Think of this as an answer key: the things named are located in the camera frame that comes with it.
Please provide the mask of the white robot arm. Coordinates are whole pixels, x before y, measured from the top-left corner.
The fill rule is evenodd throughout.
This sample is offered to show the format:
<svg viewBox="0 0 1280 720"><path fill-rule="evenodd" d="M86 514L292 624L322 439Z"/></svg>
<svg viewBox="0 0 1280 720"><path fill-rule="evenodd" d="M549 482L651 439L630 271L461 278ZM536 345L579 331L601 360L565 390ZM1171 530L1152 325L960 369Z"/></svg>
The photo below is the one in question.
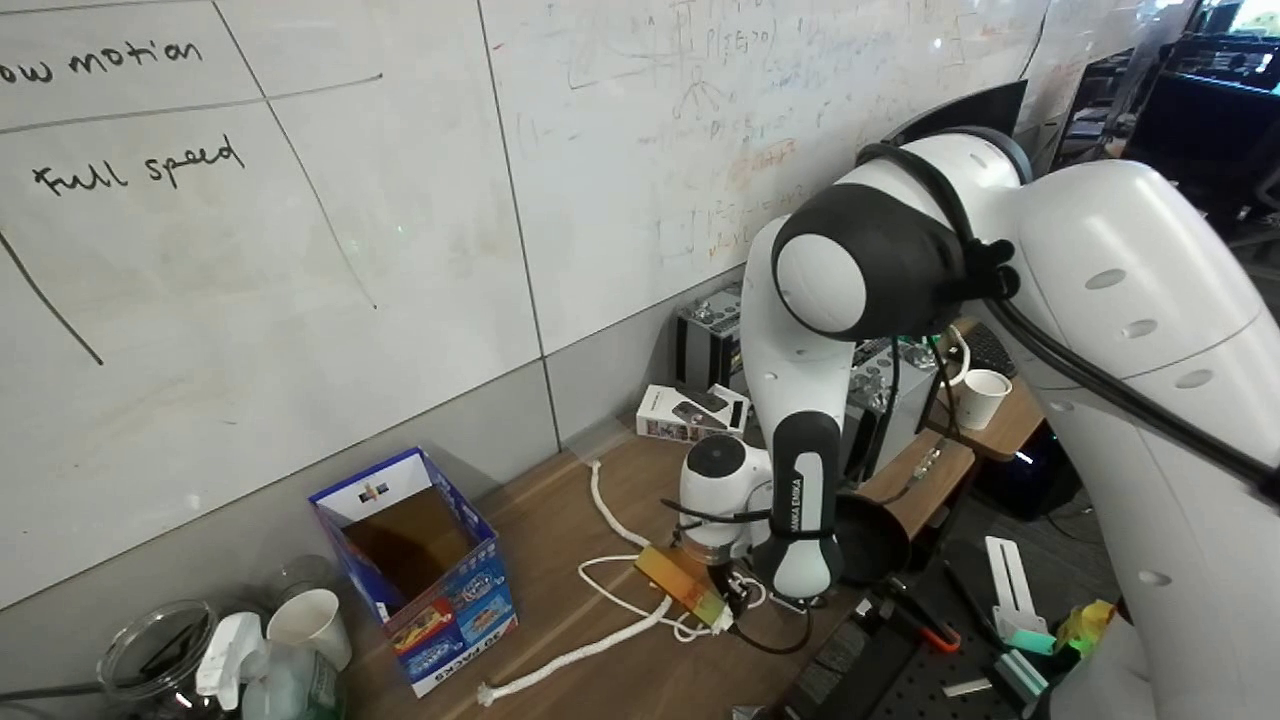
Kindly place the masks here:
<svg viewBox="0 0 1280 720"><path fill-rule="evenodd" d="M949 128L869 149L751 235L765 582L791 602L837 582L855 349L960 317L1041 394L1126 597L1037 720L1280 720L1280 325L1139 158L1034 177L1010 137Z"/></svg>

